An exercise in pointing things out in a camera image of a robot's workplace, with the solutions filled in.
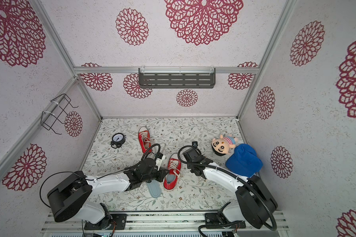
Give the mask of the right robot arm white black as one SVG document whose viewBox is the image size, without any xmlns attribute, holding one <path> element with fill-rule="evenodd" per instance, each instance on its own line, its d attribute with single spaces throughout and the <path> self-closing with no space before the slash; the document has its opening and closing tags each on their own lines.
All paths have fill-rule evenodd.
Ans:
<svg viewBox="0 0 356 237">
<path fill-rule="evenodd" d="M 205 236 L 203 228 L 244 228 L 246 223 L 256 229 L 265 226 L 271 231 L 277 230 L 274 212 L 278 204 L 260 177 L 245 177 L 226 170 L 193 145 L 183 146 L 177 155 L 191 173 L 221 185 L 236 196 L 236 201 L 226 203 L 213 215 L 214 220 L 198 227 L 202 236 Z"/>
</svg>

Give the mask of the light blue insole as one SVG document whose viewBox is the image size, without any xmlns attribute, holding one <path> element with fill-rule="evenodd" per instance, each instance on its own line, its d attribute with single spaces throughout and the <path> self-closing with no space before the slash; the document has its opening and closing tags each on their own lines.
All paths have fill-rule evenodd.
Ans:
<svg viewBox="0 0 356 237">
<path fill-rule="evenodd" d="M 172 184 L 175 182 L 175 180 L 177 179 L 177 176 L 175 174 L 168 174 L 166 177 L 165 177 L 165 182 L 167 184 Z"/>
<path fill-rule="evenodd" d="M 152 180 L 147 182 L 146 185 L 152 198 L 158 198 L 161 196 L 162 190 L 158 181 Z"/>
</svg>

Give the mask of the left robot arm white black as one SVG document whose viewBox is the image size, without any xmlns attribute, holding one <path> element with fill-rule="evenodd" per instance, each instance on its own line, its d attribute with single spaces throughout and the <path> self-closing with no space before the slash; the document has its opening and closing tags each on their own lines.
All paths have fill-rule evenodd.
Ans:
<svg viewBox="0 0 356 237">
<path fill-rule="evenodd" d="M 101 177 L 75 171 L 48 192 L 47 200 L 55 222 L 79 219 L 95 230 L 103 230 L 112 226 L 114 219 L 105 204 L 89 201 L 91 196 L 131 191 L 153 180 L 163 182 L 168 173 L 168 169 L 161 168 L 159 161 L 152 158 L 145 158 L 125 171 Z"/>
</svg>

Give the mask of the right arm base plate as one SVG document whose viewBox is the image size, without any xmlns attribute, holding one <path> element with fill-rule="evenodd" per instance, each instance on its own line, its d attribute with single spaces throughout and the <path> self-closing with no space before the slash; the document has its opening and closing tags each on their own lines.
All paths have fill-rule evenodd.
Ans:
<svg viewBox="0 0 356 237">
<path fill-rule="evenodd" d="M 245 229 L 245 221 L 228 221 L 222 214 L 215 212 L 205 213 L 205 226 L 208 228 Z"/>
</svg>

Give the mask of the red canvas sneaker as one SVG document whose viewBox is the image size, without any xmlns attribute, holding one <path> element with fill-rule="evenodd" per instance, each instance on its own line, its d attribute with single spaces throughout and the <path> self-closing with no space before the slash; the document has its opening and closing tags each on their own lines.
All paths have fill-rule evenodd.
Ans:
<svg viewBox="0 0 356 237">
<path fill-rule="evenodd" d="M 180 177 L 182 162 L 178 158 L 178 154 L 172 154 L 168 161 L 167 170 L 169 173 L 165 176 L 163 186 L 167 191 L 175 188 Z"/>
<path fill-rule="evenodd" d="M 145 153 L 151 146 L 150 133 L 147 127 L 143 126 L 139 129 L 138 140 L 141 145 L 142 152 Z"/>
</svg>

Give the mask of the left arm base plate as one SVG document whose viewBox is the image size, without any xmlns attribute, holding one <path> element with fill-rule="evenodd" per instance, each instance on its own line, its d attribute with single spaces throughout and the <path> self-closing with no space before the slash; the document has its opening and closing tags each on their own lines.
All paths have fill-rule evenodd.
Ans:
<svg viewBox="0 0 356 237">
<path fill-rule="evenodd" d="M 115 213 L 105 216 L 96 224 L 86 222 L 83 229 L 86 230 L 124 230 L 127 221 L 127 214 Z"/>
</svg>

